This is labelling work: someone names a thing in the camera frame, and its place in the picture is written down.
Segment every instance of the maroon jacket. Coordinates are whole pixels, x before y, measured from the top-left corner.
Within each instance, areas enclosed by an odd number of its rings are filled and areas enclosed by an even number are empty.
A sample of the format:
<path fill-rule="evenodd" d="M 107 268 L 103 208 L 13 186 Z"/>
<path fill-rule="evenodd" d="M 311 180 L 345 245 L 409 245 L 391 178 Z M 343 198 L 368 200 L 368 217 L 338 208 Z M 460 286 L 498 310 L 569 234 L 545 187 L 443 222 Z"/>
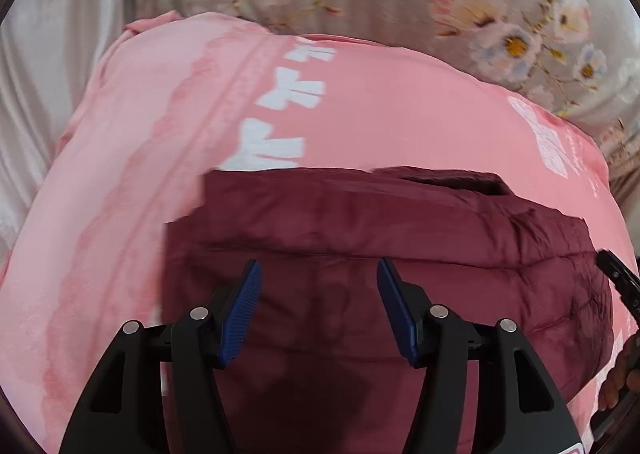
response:
<path fill-rule="evenodd" d="M 610 357 L 611 294 L 586 224 L 495 175 L 212 171 L 204 192 L 168 225 L 163 316 L 206 303 L 247 259 L 262 265 L 247 340 L 218 376 L 245 452 L 401 452 L 422 372 L 400 357 L 380 301 L 383 256 L 463 319 L 515 320 L 567 401 Z M 470 368 L 467 408 L 476 398 Z"/>

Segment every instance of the human hand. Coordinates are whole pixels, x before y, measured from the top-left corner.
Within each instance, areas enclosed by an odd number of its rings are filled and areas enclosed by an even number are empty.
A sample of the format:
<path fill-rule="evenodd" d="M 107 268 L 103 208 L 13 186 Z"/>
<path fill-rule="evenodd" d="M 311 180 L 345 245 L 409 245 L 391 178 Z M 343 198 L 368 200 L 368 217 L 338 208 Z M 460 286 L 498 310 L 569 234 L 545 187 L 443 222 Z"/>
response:
<path fill-rule="evenodd" d="M 616 365 L 607 374 L 607 379 L 600 388 L 600 394 L 598 396 L 598 409 L 606 410 L 608 408 L 614 408 L 618 404 L 618 398 L 620 389 L 625 384 L 634 391 L 640 392 L 640 370 L 628 371 L 627 363 L 629 357 L 637 352 L 640 347 L 640 332 L 629 337 L 625 342 L 622 351 L 616 358 Z"/>

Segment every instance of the floral fabric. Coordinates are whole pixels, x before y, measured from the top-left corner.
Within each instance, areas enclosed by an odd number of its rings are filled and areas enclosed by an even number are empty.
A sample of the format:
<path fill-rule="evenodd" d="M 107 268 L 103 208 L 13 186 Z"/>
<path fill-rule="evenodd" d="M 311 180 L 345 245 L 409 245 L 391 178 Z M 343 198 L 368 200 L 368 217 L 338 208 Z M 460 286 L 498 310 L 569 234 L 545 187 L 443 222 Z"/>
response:
<path fill-rule="evenodd" d="M 640 20 L 628 0 L 146 0 L 276 33 L 404 46 L 519 92 L 602 146 L 612 179 L 640 165 Z"/>

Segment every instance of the ribbed blue pad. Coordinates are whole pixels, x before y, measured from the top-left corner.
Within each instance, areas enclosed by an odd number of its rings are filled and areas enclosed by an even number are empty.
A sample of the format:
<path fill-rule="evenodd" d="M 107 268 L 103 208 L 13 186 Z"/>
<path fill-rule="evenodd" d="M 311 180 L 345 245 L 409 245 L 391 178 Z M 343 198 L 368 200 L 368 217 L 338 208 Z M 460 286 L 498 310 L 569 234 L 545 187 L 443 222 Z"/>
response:
<path fill-rule="evenodd" d="M 256 262 L 249 274 L 244 278 L 244 282 L 238 291 L 238 296 L 236 296 L 226 320 L 222 323 L 218 360 L 225 367 L 240 352 L 240 347 L 244 342 L 244 337 L 249 327 L 249 321 L 258 304 L 261 289 L 262 271 L 260 265 Z"/>
<path fill-rule="evenodd" d="M 383 260 L 378 263 L 378 291 L 400 354 L 409 361 L 411 366 L 415 366 L 418 360 L 417 325 L 402 299 L 391 271 Z"/>

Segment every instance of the pink bed sheet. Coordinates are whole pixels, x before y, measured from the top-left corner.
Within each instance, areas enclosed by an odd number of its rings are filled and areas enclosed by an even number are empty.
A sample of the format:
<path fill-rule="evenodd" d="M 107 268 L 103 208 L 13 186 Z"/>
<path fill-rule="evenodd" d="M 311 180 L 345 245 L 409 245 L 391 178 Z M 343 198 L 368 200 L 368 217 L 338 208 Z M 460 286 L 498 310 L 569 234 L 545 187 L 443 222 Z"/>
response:
<path fill-rule="evenodd" d="M 198 204 L 213 167 L 495 172 L 585 219 L 594 246 L 636 270 L 586 135 L 410 50 L 274 36 L 220 14 L 138 21 L 104 56 L 61 148 L 0 285 L 0 386 L 49 453 L 119 326 L 158 323 L 163 224 Z M 635 327 L 614 299 L 615 354 Z M 603 377 L 570 404 L 587 448 Z M 358 452 L 356 437 L 344 452 Z"/>

